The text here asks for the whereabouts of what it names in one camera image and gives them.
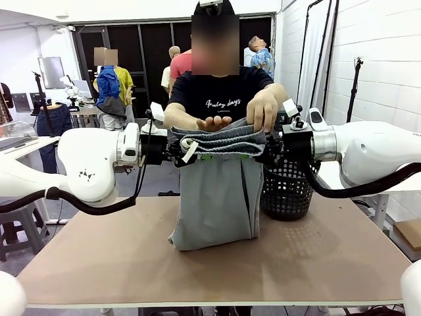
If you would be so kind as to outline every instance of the table edge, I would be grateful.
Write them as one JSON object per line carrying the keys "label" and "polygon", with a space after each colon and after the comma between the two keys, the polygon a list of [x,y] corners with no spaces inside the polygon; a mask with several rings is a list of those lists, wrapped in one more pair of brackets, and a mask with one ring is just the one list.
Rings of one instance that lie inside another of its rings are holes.
{"label": "table edge", "polygon": [[43,309],[93,309],[93,308],[135,308],[135,307],[197,307],[197,306],[375,306],[402,304],[403,300],[386,301],[327,301],[327,302],[159,302],[159,303],[104,303],[104,304],[28,304],[27,308]]}

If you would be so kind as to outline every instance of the cardboard box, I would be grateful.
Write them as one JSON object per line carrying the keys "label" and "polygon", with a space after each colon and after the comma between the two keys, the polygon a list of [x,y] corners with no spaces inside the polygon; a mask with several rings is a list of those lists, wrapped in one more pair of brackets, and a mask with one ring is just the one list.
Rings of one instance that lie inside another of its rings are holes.
{"label": "cardboard box", "polygon": [[413,250],[421,250],[421,219],[395,223],[393,229],[399,232]]}
{"label": "cardboard box", "polygon": [[118,50],[94,47],[93,64],[94,66],[116,66],[118,64]]}

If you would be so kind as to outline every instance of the white label tag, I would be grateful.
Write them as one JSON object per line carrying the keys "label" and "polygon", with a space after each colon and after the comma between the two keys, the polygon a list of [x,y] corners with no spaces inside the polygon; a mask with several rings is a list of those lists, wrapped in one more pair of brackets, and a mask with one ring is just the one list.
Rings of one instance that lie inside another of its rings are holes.
{"label": "white label tag", "polygon": [[191,156],[194,155],[194,153],[196,152],[197,146],[199,146],[199,144],[195,141],[191,142],[191,140],[184,140],[182,142],[182,146],[184,148],[189,148],[189,150],[187,151],[187,153],[184,155],[184,157],[182,158],[182,161],[184,161],[185,163],[187,163]]}

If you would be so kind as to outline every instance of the black cable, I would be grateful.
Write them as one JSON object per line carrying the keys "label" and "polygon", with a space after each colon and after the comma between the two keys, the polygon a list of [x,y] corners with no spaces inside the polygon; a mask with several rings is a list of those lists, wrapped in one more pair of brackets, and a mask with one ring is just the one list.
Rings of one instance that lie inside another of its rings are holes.
{"label": "black cable", "polygon": [[359,199],[353,199],[352,201],[353,201],[355,204],[365,206],[365,207],[367,207],[368,209],[371,207],[371,206],[369,206],[369,204],[367,204],[367,203],[366,203],[366,202],[364,202],[364,201],[360,201]]}
{"label": "black cable", "polygon": [[[79,209],[80,211],[88,215],[108,215],[108,214],[115,213],[117,211],[121,211],[122,209],[127,209],[128,207],[136,205],[136,199],[134,197],[129,197],[128,199],[125,199],[124,201],[120,201],[110,206],[92,207],[80,201],[76,196],[68,192],[60,190],[58,188],[50,188],[49,191],[50,190],[54,191],[55,199],[65,199],[67,202],[72,204],[75,208]],[[20,209],[21,207],[24,207],[25,205],[44,197],[45,197],[45,190],[41,190],[38,192],[34,192],[32,194],[29,194],[28,196],[25,196],[16,201],[13,201],[7,205],[0,205],[0,214],[8,213],[10,211],[14,211],[15,209]]]}
{"label": "black cable", "polygon": [[138,191],[136,192],[136,197],[138,197],[138,195],[140,193],[140,189],[141,189],[142,184],[143,184],[143,179],[145,177],[146,166],[147,166],[147,156],[149,155],[149,148],[150,148],[150,145],[151,145],[152,125],[153,125],[153,118],[151,119],[151,124],[150,124],[150,127],[149,127],[149,136],[148,136],[148,139],[147,139],[147,151],[146,151],[145,162],[144,162],[145,168],[143,168],[142,179],[140,180],[140,187],[139,187]]}
{"label": "black cable", "polygon": [[59,225],[60,225],[60,217],[61,217],[61,212],[62,212],[62,210],[63,210],[63,200],[61,200],[60,214],[59,214],[59,217],[58,217],[58,219],[57,219],[57,222],[55,223],[54,234],[53,234],[53,237],[51,237],[51,239],[53,239],[53,238],[54,238],[55,233],[57,232],[57,226],[59,226]]}
{"label": "black cable", "polygon": [[421,172],[421,163],[410,163],[409,165],[379,180],[367,184],[361,184],[360,186],[354,186],[352,188],[331,190],[324,188],[318,183],[317,179],[313,175],[311,165],[308,161],[301,163],[301,167],[303,168],[303,172],[307,181],[312,186],[314,191],[319,193],[321,196],[324,196],[325,198],[327,197],[331,199],[346,199],[349,197],[355,198],[357,196],[379,194],[393,186],[396,186],[402,181],[405,181],[410,176]]}

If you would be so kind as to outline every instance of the computer monitor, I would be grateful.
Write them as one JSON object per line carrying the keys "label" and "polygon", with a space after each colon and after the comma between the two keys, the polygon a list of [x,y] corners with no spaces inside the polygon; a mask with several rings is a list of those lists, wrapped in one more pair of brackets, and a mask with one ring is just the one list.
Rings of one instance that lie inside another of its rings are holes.
{"label": "computer monitor", "polygon": [[74,85],[79,89],[81,97],[92,98],[91,90],[86,80],[73,80]]}

